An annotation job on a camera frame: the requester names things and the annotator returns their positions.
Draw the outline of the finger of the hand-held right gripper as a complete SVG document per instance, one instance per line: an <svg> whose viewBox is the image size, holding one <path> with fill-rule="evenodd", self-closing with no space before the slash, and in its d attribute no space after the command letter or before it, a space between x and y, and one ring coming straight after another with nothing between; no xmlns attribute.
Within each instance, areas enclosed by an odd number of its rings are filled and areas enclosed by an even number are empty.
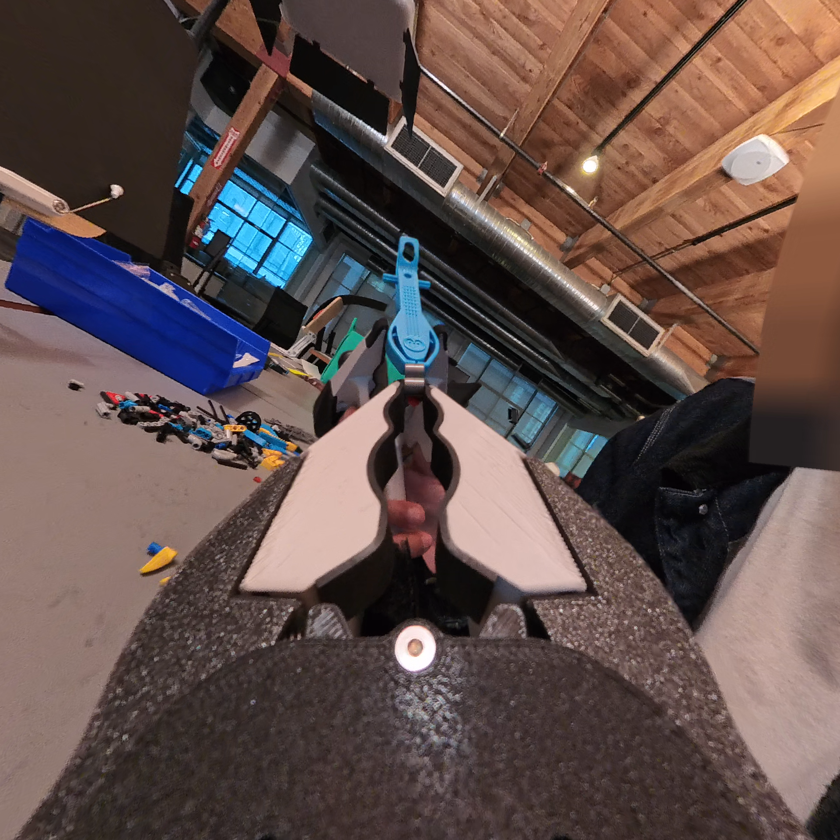
<svg viewBox="0 0 840 840"><path fill-rule="evenodd" d="M378 320L329 382L329 420L359 410L390 385L385 354L389 322Z"/></svg>

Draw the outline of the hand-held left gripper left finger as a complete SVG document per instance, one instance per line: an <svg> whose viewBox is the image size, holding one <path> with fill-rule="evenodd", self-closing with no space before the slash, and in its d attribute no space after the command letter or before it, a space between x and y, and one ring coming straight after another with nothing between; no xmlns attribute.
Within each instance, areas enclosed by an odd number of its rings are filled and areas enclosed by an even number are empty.
<svg viewBox="0 0 840 840"><path fill-rule="evenodd" d="M394 467L377 473L375 457L394 443L389 410L400 392L389 385L310 447L240 592L332 603L347 617L382 595L393 568L382 486Z"/></svg>

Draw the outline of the light blue brick separator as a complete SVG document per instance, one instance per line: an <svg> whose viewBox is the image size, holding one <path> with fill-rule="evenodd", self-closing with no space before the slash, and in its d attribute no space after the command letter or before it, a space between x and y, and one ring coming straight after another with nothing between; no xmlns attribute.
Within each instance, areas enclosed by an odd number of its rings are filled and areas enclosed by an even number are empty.
<svg viewBox="0 0 840 840"><path fill-rule="evenodd" d="M395 288L394 319L386 333L385 356L398 377L423 375L426 383L445 390L448 383L448 353L445 342L427 321L420 297L429 281L418 278L419 243L401 236L395 271L383 281Z"/></svg>

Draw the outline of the pile of small building bricks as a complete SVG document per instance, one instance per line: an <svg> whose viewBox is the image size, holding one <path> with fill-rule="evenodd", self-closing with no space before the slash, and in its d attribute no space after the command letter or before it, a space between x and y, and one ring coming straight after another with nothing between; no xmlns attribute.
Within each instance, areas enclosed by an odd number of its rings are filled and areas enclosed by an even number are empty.
<svg viewBox="0 0 840 840"><path fill-rule="evenodd" d="M101 418L116 418L164 444L179 440L216 463L236 469L278 469L299 459L314 436L254 411L228 413L220 403L191 408L182 402L142 392L101 392L96 404Z"/></svg>

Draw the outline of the grey desk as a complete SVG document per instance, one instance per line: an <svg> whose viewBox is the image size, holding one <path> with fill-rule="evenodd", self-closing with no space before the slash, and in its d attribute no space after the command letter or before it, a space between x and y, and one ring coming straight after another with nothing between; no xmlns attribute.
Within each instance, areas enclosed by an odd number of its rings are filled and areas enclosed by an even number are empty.
<svg viewBox="0 0 840 840"><path fill-rule="evenodd" d="M96 414L100 393L207 399L56 317L2 309L1 835L67 763L166 571L267 480ZM69 380L85 388L74 392Z"/></svg>

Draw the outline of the person's right hand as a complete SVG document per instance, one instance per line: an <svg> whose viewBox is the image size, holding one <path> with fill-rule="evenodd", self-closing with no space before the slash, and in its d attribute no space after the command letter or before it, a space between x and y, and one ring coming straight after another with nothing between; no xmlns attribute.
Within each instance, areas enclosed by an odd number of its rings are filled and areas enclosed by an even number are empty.
<svg viewBox="0 0 840 840"><path fill-rule="evenodd" d="M436 572L439 514L445 501L445 488L434 475L419 444L403 461L405 499L389 500L388 522L395 546L421 558Z"/></svg>

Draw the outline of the clear plastic bags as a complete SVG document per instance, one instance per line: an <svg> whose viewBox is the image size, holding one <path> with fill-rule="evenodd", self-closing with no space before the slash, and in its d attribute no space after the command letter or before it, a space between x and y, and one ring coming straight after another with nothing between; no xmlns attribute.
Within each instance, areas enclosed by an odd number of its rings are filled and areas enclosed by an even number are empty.
<svg viewBox="0 0 840 840"><path fill-rule="evenodd" d="M264 363L266 361L268 349L262 345L263 343L268 344L267 340L256 336L249 328L210 303L200 300L188 288L177 286L171 280L158 276L149 266L137 265L119 259L114 259L112 262L195 314L201 315L205 320L215 323L218 327L238 337L239 349L235 352L233 368L242 369L257 362Z"/></svg>

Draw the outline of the large paned window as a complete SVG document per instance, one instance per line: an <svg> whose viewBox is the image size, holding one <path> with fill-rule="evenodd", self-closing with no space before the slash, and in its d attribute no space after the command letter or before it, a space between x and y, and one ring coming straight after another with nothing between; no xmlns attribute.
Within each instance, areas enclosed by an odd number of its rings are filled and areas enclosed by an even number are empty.
<svg viewBox="0 0 840 840"><path fill-rule="evenodd" d="M212 237L230 237L222 273L251 275L285 288L312 246L312 235L286 183L244 156L200 224L187 254L205 265Z"/></svg>

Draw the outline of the person in dark jacket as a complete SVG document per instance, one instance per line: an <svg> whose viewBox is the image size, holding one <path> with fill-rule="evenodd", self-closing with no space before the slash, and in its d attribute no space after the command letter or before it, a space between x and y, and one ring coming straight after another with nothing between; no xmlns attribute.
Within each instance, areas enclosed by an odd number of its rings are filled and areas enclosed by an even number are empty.
<svg viewBox="0 0 840 840"><path fill-rule="evenodd" d="M749 462L752 379L721 379L612 437L577 488L694 625L789 467Z"/></svg>

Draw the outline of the blue plastic bin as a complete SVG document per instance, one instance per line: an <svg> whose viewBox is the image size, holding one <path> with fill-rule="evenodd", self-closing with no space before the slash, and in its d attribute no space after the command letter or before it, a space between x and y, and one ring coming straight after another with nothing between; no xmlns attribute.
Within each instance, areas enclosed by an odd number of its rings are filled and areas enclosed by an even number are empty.
<svg viewBox="0 0 840 840"><path fill-rule="evenodd" d="M233 368L238 337L116 266L114 259L130 261L96 239L30 218L6 287L194 392L210 395L260 376L266 361ZM269 352L267 342L262 345Z"/></svg>

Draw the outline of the white air vent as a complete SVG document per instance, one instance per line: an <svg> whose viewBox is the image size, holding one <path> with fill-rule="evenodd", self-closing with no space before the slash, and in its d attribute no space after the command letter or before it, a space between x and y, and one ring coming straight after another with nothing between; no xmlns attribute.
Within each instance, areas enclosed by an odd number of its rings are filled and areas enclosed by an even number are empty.
<svg viewBox="0 0 840 840"><path fill-rule="evenodd" d="M385 152L441 196L452 191L464 168L418 128L408 129L405 116L389 130Z"/></svg>
<svg viewBox="0 0 840 840"><path fill-rule="evenodd" d="M656 351L665 334L664 328L620 293L610 297L602 324L644 357Z"/></svg>

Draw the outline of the black board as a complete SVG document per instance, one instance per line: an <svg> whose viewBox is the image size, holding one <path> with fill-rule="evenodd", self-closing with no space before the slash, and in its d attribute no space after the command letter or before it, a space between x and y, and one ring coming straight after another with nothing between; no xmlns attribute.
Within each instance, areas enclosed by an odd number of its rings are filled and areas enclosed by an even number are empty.
<svg viewBox="0 0 840 840"><path fill-rule="evenodd" d="M2 167L165 252L198 54L162 1L1 2Z"/></svg>

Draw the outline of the white ceiling access point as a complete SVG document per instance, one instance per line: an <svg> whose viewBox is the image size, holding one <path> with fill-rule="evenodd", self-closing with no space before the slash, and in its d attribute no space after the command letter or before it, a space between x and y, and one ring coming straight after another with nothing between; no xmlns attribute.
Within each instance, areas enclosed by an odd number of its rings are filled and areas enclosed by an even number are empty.
<svg viewBox="0 0 840 840"><path fill-rule="evenodd" d="M790 162L787 151L767 134L759 134L734 148L721 161L724 173L743 186L770 178Z"/></svg>

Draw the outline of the blue jeans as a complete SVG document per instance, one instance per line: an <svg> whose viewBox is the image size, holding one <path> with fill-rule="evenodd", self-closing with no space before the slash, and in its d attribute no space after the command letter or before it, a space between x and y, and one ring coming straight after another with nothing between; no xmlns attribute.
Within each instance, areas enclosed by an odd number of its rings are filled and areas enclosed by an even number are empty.
<svg viewBox="0 0 840 840"><path fill-rule="evenodd" d="M808 817L806 829L814 839L839 839L839 779L830 784Z"/></svg>

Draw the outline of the silver air duct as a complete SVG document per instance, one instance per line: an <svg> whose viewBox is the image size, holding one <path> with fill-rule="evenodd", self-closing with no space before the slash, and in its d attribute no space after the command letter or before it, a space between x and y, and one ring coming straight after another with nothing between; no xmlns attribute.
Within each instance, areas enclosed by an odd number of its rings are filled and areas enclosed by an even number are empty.
<svg viewBox="0 0 840 840"><path fill-rule="evenodd" d="M441 196L385 150L383 134L318 91L311 95L311 107L318 126L668 394L687 396L707 386L707 380L672 350L658 346L644 355L605 325L602 318L610 298L566 268L461 182Z"/></svg>

